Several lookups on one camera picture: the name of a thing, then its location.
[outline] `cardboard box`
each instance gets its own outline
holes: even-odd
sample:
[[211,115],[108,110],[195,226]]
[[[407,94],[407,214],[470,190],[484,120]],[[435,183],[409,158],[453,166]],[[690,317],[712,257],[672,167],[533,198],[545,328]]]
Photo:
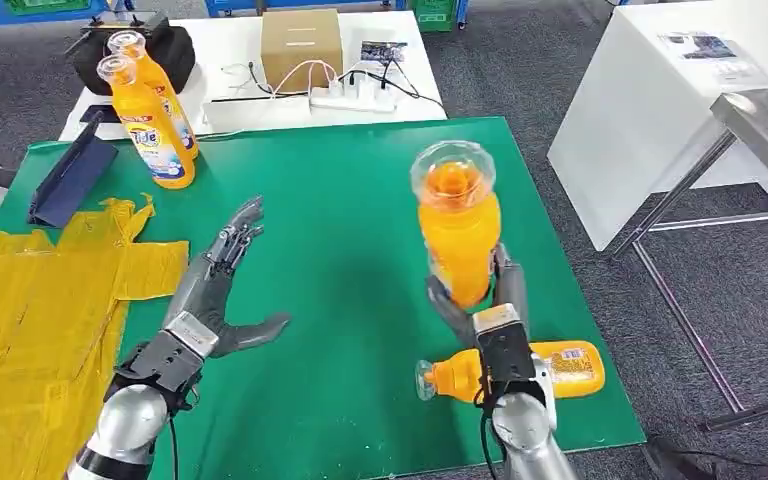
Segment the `cardboard box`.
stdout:
[[[305,60],[322,60],[343,72],[343,46],[337,10],[294,10],[265,12],[260,36],[260,57],[266,81],[278,88],[281,80]],[[284,82],[281,93],[307,91],[308,69],[299,67]],[[313,67],[312,87],[327,87],[328,79],[322,65]]]

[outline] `robotic hand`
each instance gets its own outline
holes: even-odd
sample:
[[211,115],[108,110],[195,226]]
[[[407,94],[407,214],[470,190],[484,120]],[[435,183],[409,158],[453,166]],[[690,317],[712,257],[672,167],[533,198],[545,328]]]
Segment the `robotic hand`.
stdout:
[[[488,466],[485,422],[503,447],[509,480],[575,480],[578,476],[555,442],[555,397],[549,371],[531,351],[526,333],[525,280],[502,243],[494,254],[492,306],[470,315],[449,297],[436,277],[426,280],[428,297],[461,343],[481,357],[482,446]],[[490,473],[496,478],[492,467]]]
[[154,443],[167,422],[190,410],[208,357],[222,357],[275,339],[290,321],[276,314],[263,323],[225,323],[225,304],[237,265],[263,232],[260,196],[244,203],[213,245],[191,263],[178,285],[163,327],[116,368],[92,437],[69,466],[69,480],[141,480],[148,477]]

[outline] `black bag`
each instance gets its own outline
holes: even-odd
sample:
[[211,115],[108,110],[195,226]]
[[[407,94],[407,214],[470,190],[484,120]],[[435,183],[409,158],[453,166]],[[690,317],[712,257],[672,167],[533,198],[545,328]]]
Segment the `black bag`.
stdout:
[[[75,52],[73,65],[84,85],[96,95],[110,95],[110,84],[98,76],[95,69],[98,62],[107,55],[107,39],[113,32],[95,31],[90,33],[86,43]],[[146,50],[172,83],[175,93],[181,93],[196,64],[193,39],[184,27],[158,27],[146,39]]]

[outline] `yellow bottle lying down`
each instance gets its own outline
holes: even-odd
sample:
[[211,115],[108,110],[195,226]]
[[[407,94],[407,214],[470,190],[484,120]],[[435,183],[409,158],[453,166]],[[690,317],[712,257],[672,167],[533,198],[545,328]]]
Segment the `yellow bottle lying down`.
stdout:
[[[555,398],[590,395],[605,385],[605,367],[593,344],[564,340],[529,345],[548,364]],[[423,400],[447,395],[472,403],[481,387],[480,378],[481,360],[475,348],[460,351],[442,362],[420,360],[416,365],[416,391]]]

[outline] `green crate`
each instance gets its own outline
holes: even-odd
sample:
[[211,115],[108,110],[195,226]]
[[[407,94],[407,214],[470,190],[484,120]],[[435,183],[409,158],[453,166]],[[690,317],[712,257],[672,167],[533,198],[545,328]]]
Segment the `green crate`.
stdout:
[[82,10],[90,6],[90,0],[4,0],[14,15]]
[[411,0],[420,32],[451,32],[455,23],[455,0]]

